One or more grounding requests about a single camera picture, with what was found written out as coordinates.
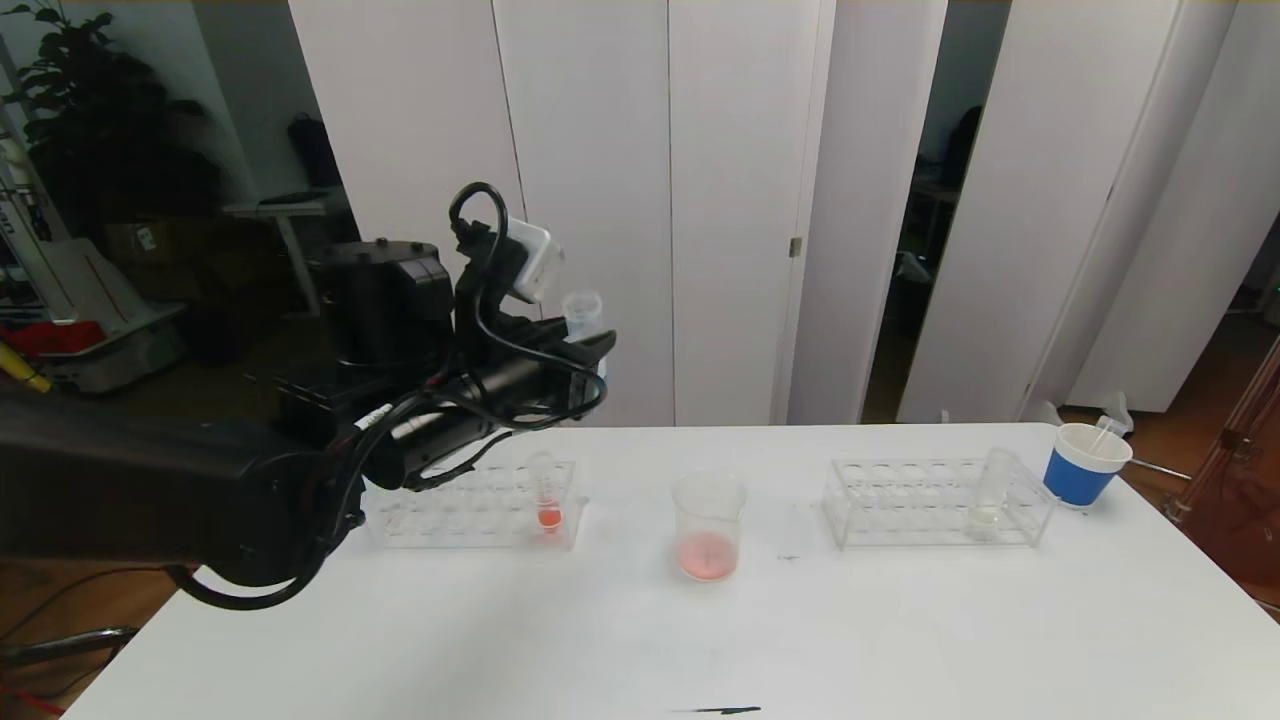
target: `white door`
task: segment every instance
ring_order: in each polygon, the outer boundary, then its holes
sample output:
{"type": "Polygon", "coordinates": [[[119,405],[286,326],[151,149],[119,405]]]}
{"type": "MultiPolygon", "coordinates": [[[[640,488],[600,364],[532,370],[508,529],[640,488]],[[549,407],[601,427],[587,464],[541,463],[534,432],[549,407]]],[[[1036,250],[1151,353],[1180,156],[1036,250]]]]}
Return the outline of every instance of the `white door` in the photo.
{"type": "MultiPolygon", "coordinates": [[[[524,218],[493,9],[305,0],[289,10],[361,237],[434,243],[456,282],[466,258],[448,209],[462,186],[492,183],[524,218]]],[[[494,218],[481,197],[467,214],[494,218]]]]}
{"type": "Polygon", "coordinates": [[[676,423],[786,413],[833,0],[671,0],[676,423]],[[800,275],[795,273],[799,282],[800,275]]]}
{"type": "Polygon", "coordinates": [[[1178,5],[1012,4],[900,421],[1018,419],[1178,5]]]}
{"type": "Polygon", "coordinates": [[[586,421],[675,421],[666,0],[494,0],[529,222],[604,297],[609,397],[586,421]]]}
{"type": "Polygon", "coordinates": [[[1280,8],[1240,3],[1069,402],[1169,409],[1280,211],[1277,126],[1280,8]]]}
{"type": "Polygon", "coordinates": [[[861,416],[946,13],[946,0],[836,8],[794,424],[861,416]]]}

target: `small plastic cup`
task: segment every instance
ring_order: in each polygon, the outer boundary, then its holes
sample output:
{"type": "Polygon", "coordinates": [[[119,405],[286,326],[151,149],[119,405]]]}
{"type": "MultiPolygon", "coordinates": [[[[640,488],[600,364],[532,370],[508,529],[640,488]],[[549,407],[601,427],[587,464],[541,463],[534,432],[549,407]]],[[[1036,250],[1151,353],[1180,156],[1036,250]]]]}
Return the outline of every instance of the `small plastic cup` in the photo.
{"type": "Polygon", "coordinates": [[[730,470],[695,470],[671,491],[676,503],[676,562],[710,583],[737,569],[746,488],[730,470]]]}
{"type": "Polygon", "coordinates": [[[1133,448],[1123,438],[1084,423],[1068,423],[1057,429],[1044,487],[1062,502],[1084,507],[1130,460],[1133,448]]]}
{"type": "Polygon", "coordinates": [[[561,301],[568,342],[604,332],[604,300],[594,290],[575,290],[561,301]]]}

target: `table surface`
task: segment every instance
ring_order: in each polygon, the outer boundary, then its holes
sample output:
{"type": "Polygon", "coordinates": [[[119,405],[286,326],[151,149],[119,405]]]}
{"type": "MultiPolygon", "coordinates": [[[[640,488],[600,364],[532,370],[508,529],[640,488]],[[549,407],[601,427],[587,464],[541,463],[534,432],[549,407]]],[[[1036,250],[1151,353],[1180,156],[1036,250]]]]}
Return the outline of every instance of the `table surface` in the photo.
{"type": "Polygon", "coordinates": [[[835,457],[998,445],[1041,473],[1052,438],[1043,424],[521,436],[503,457],[579,462],[590,502],[571,552],[381,551],[357,532],[280,607],[179,593],[67,717],[1280,717],[1280,628],[1123,482],[1059,509],[1034,550],[840,552],[818,511],[835,457]],[[749,477],[742,557],[700,584],[671,560],[669,486],[716,465],[749,477]]]}

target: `yellow handle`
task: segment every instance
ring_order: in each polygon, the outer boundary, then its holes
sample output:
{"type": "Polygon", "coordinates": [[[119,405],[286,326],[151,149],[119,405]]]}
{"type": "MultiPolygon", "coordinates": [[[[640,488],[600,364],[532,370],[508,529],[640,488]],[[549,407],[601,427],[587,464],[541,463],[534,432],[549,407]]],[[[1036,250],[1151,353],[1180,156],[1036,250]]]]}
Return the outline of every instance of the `yellow handle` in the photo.
{"type": "Polygon", "coordinates": [[[12,347],[3,342],[0,342],[0,369],[13,375],[13,379],[20,383],[27,383],[35,388],[36,392],[49,392],[50,388],[52,388],[52,384],[50,384],[45,375],[41,375],[32,369],[32,366],[22,359],[22,355],[18,355],[12,347]]]}

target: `test tube rack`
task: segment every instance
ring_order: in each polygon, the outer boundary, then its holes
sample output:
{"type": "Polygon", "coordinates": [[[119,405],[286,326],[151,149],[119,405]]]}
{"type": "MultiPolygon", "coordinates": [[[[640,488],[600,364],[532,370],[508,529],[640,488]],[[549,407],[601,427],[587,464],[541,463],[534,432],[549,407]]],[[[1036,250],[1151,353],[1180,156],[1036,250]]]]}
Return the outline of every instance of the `test tube rack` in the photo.
{"type": "Polygon", "coordinates": [[[571,550],[586,503],[573,462],[540,484],[524,466],[484,468],[424,492],[370,487],[361,505],[387,548],[571,550]]]}
{"type": "Polygon", "coordinates": [[[1020,461],[989,523],[974,523],[983,459],[835,460],[822,509],[836,544],[1039,544],[1057,501],[1020,461]]]}

